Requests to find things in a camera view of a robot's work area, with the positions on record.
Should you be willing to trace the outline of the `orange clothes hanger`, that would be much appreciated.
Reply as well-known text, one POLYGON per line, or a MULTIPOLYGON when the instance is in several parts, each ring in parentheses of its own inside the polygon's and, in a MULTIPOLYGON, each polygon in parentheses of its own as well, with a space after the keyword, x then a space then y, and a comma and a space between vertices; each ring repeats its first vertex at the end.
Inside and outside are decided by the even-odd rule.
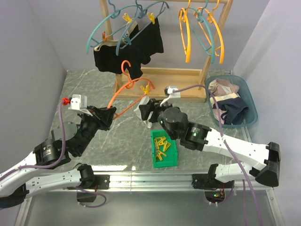
MULTIPOLYGON (((127 73, 124 69, 124 64, 128 64, 129 67, 131 67, 131 63, 128 60, 124 60, 121 63, 121 71, 122 74, 125 75, 127 77, 128 82, 126 82, 124 85, 122 85, 112 96, 111 100, 108 103, 107 108, 112 107, 113 102, 115 101, 115 99, 117 98, 117 96, 124 90, 131 90, 135 87, 135 84, 137 81, 141 81, 141 80, 146 80, 147 84, 150 87, 150 92, 155 89, 155 85, 153 84, 153 82, 145 77, 140 77, 140 78, 136 78, 136 79, 131 79, 130 74, 127 73)), ((120 117, 123 113, 125 113, 127 110, 129 110, 132 106, 134 106, 138 101, 140 101, 144 96, 146 96, 144 93, 137 99, 135 100, 131 105, 129 105, 127 108, 125 108, 123 111, 121 111, 120 113, 115 113, 113 116, 113 120, 117 119, 118 117, 120 117)))

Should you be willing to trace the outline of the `yellow clothespins in bin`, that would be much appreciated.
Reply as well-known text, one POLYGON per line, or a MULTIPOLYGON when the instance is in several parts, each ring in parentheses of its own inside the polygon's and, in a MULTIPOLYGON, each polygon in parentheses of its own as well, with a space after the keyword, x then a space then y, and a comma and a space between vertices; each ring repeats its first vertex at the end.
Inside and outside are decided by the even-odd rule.
POLYGON ((168 142, 167 137, 156 137, 153 141, 155 147, 155 160, 163 161, 163 157, 167 157, 166 151, 171 146, 171 143, 168 142))

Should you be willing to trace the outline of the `teal laundry basket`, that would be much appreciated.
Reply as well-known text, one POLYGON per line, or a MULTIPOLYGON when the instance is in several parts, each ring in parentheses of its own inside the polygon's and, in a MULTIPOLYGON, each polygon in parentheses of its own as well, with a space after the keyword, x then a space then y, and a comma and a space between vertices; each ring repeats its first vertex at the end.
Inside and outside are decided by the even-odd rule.
POLYGON ((216 124, 218 115, 224 128, 248 127, 257 122, 258 114, 247 83, 235 75, 218 75, 207 79, 206 87, 214 95, 207 97, 216 124))

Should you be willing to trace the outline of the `aluminium mounting rail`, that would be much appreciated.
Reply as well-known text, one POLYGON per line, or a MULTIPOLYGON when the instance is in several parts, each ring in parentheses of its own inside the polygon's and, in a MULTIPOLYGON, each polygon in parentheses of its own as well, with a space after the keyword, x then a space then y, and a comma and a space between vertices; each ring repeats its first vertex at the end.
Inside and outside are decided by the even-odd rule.
POLYGON ((110 172, 107 203, 90 209, 76 203, 76 191, 36 195, 20 207, 18 226, 242 226, 258 225, 252 196, 241 182, 227 200, 209 203, 192 187, 191 172, 110 172))

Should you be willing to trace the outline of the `navy underwear in basket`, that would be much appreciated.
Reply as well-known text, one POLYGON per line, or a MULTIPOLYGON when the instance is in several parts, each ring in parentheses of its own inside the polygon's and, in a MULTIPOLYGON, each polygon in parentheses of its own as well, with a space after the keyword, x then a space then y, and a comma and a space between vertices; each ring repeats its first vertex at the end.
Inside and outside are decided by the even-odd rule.
POLYGON ((219 101, 217 102, 218 108, 216 108, 213 98, 210 98, 210 101, 213 109, 216 110, 217 117, 220 113, 222 124, 226 125, 242 124, 249 110, 245 101, 240 97, 219 101))

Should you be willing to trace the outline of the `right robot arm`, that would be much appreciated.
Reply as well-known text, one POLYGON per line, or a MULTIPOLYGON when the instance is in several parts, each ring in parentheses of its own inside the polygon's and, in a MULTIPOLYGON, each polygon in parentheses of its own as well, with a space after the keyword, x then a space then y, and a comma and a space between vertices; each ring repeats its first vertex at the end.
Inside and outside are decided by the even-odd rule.
POLYGON ((212 164, 207 183, 218 188, 233 180, 250 179, 268 186, 279 186, 280 146, 275 142, 256 144, 221 134, 208 126, 191 122, 187 114, 161 100, 150 99, 138 106, 143 121, 159 123, 172 140, 190 150, 217 153, 232 157, 236 162, 228 165, 212 164))

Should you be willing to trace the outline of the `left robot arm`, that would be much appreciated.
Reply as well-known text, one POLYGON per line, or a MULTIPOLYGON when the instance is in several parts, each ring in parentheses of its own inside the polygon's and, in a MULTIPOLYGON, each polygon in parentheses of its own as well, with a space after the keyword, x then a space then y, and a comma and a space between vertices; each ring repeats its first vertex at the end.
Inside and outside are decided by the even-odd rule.
POLYGON ((36 146, 21 162, 0 175, 0 207, 6 209, 21 204, 36 194, 60 188, 108 189, 109 175, 96 176, 88 164, 81 164, 68 172, 42 176, 80 157, 99 130, 110 129, 116 107, 88 106, 88 113, 81 113, 80 124, 60 122, 51 137, 36 146))

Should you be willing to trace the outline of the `teal hanger left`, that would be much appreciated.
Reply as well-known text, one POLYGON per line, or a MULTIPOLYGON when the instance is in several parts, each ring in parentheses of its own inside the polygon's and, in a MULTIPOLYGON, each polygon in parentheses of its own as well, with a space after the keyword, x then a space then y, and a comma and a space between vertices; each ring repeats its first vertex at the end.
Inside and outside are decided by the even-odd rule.
POLYGON ((124 7, 121 8, 116 8, 115 4, 113 4, 110 0, 100 0, 99 1, 100 4, 100 8, 101 8, 101 13, 103 16, 102 21, 95 27, 95 29, 91 32, 90 36, 87 39, 87 43, 86 43, 86 54, 89 53, 89 50, 91 48, 94 48, 98 45, 100 45, 103 41, 98 41, 96 39, 94 39, 94 34, 96 33, 96 31, 101 27, 101 26, 105 26, 105 32, 108 33, 108 38, 110 39, 113 34, 115 34, 116 32, 112 31, 112 27, 111 27, 111 19, 115 19, 118 16, 120 16, 121 11, 127 8, 135 8, 136 11, 142 11, 143 7, 140 4, 131 4, 131 5, 126 5, 124 7))

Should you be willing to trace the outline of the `teal hanger right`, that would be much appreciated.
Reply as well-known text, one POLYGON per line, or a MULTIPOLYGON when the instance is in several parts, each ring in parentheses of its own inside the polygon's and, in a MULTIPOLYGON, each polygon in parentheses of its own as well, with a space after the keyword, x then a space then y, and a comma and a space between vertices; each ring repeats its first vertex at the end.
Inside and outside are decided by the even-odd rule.
POLYGON ((198 9, 191 7, 191 0, 188 1, 188 5, 187 5, 187 9, 192 9, 193 12, 195 13, 195 17, 196 20, 201 28, 201 30, 203 31, 208 43, 209 43, 209 47, 205 47, 204 43, 200 40, 199 36, 196 35, 196 33, 193 31, 193 33, 196 35, 197 40, 199 41, 199 43, 201 44, 201 46, 203 47, 204 51, 206 52, 206 54, 211 57, 210 63, 213 64, 215 61, 215 56, 212 52, 213 47, 215 47, 214 42, 214 38, 211 32, 211 29, 209 27, 209 24, 207 22, 207 20, 204 18, 203 16, 203 11, 207 8, 209 1, 206 0, 205 1, 205 6, 199 11, 198 9))

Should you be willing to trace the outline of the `black underwear front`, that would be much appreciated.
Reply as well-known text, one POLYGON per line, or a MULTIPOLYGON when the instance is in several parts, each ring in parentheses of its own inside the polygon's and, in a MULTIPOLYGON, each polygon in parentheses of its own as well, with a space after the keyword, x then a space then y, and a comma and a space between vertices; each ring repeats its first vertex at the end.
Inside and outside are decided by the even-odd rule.
POLYGON ((136 26, 130 33, 130 38, 134 38, 131 45, 127 45, 119 51, 121 61, 127 60, 131 66, 126 65, 130 78, 136 79, 142 76, 141 65, 148 64, 151 56, 156 53, 163 53, 163 41, 160 34, 158 19, 155 23, 149 24, 142 32, 136 26))

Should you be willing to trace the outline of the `beige underwear in basket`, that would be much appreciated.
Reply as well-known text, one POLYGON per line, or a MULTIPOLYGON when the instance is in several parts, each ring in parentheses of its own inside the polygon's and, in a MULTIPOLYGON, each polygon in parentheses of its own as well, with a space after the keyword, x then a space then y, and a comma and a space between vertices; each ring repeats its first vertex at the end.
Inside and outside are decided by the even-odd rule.
POLYGON ((217 102, 240 97, 238 94, 239 86, 225 79, 213 80, 209 83, 208 89, 212 92, 217 102))

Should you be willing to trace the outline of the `black underwear back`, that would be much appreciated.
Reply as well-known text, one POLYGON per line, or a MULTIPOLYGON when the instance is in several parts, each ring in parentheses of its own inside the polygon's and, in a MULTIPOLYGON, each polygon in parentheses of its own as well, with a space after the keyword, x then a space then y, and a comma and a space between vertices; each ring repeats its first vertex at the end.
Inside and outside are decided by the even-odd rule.
POLYGON ((115 74, 121 74, 121 63, 124 60, 129 60, 129 56, 126 56, 126 49, 121 49, 119 55, 116 55, 116 46, 119 40, 107 40, 105 43, 101 43, 93 50, 95 66, 101 72, 111 72, 115 74))

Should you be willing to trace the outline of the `green plastic bin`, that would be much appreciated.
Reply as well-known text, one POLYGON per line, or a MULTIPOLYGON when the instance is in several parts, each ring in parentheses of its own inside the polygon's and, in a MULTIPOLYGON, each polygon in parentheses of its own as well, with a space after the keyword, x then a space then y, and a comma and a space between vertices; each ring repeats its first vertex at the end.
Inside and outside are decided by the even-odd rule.
POLYGON ((178 151, 176 141, 164 130, 151 130, 151 148, 154 168, 176 167, 178 151))

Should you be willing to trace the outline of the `yellow clothespin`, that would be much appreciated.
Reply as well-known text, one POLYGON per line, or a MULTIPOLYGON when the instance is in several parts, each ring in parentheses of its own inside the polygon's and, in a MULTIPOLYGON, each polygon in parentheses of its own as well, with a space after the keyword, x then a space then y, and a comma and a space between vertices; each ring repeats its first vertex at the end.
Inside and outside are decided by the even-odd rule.
POLYGON ((148 16, 149 20, 152 22, 152 24, 155 24, 155 16, 154 16, 154 13, 147 12, 147 16, 148 16))
POLYGON ((127 23, 130 23, 132 22, 132 18, 129 16, 128 13, 125 13, 122 18, 127 22, 127 23))
POLYGON ((143 93, 145 94, 145 95, 149 95, 149 92, 150 92, 150 87, 149 87, 149 85, 146 85, 145 87, 144 86, 141 86, 140 87, 141 88, 141 90, 143 91, 143 93))

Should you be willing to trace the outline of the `white underwear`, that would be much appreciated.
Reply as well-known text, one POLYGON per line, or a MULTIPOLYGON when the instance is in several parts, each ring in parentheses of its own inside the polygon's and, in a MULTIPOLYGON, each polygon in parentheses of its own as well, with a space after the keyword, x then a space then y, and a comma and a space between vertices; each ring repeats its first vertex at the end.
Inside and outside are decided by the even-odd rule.
POLYGON ((140 119, 140 121, 145 124, 147 128, 151 129, 152 123, 149 122, 149 106, 147 105, 149 101, 150 98, 148 96, 144 96, 139 102, 138 106, 134 109, 134 113, 140 119))

